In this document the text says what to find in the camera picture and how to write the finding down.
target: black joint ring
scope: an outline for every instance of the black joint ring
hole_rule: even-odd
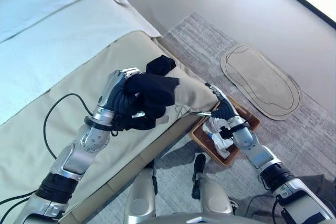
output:
[[[248,129],[250,129],[250,125],[248,124],[248,123],[241,123],[241,124],[239,124],[239,125],[236,125],[236,126],[234,126],[234,127],[232,127],[231,129],[230,129],[230,132],[231,133],[234,133],[234,132],[236,132],[236,131],[238,131],[238,130],[240,130],[240,129],[243,129],[243,128],[248,128]]]
[[[115,133],[113,131],[111,131],[111,135],[112,136],[118,136],[118,131],[115,131]]]
[[[107,126],[107,125],[96,123],[93,120],[91,120],[91,118],[89,116],[86,116],[84,118],[84,122],[88,126],[90,126],[92,128],[95,128],[95,129],[99,129],[99,130],[102,130],[102,131],[112,131],[112,126]]]

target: beige mattress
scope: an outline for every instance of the beige mattress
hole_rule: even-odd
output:
[[[146,64],[161,54],[163,51],[145,33],[136,31],[127,34],[3,124],[0,127],[3,144],[0,156],[0,199],[37,189],[49,172],[54,159],[43,144],[42,127],[46,113],[56,100],[66,93],[75,92],[83,97],[92,110],[109,73],[129,67],[145,71]],[[168,74],[180,78],[180,85],[175,90],[176,105],[167,108],[166,115],[157,121],[156,128],[123,131],[113,137],[79,183],[69,202],[68,211],[106,183],[168,129],[178,118],[181,105],[185,109],[195,110],[208,110],[214,105],[216,98],[210,90],[192,77],[193,73],[180,62],[176,64],[177,67]],[[72,141],[85,115],[81,103],[73,97],[62,101],[54,109],[47,123],[47,138],[56,155]],[[1,205],[0,216],[11,205]],[[5,223],[13,223],[22,206],[15,208]]]

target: bed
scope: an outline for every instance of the bed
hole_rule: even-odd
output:
[[[88,108],[114,70],[138,67],[166,55],[177,65],[175,105],[156,127],[113,137],[79,183],[61,223],[81,223],[197,118],[187,110],[209,110],[215,97],[203,81],[157,41],[160,34],[127,0],[1,0],[0,18],[0,200],[35,190],[53,158],[43,144],[43,120],[64,94],[81,95]],[[58,155],[86,115],[77,98],[62,101],[47,124]],[[0,206],[0,216],[16,201]],[[23,205],[4,223],[13,223]]]

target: oval mat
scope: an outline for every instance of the oval mat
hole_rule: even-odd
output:
[[[220,60],[225,76],[264,115],[285,120],[300,108],[300,87],[257,49],[237,44]]]

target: navy garment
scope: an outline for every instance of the navy garment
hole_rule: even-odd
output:
[[[161,56],[147,64],[147,69],[151,69],[150,72],[154,71],[162,74],[167,74],[174,67],[176,67],[174,60],[166,56]],[[178,78],[151,73],[130,77],[122,87],[123,96],[121,97],[127,98],[132,103],[127,103],[127,108],[122,110],[123,113],[114,114],[113,130],[149,130],[154,128],[155,119],[164,115],[165,107],[174,105],[174,90],[178,84]],[[145,112],[145,116],[132,118],[131,115],[139,111]]]
[[[146,73],[157,74],[158,76],[165,76],[173,68],[176,67],[175,61],[165,55],[152,60],[146,66]]]

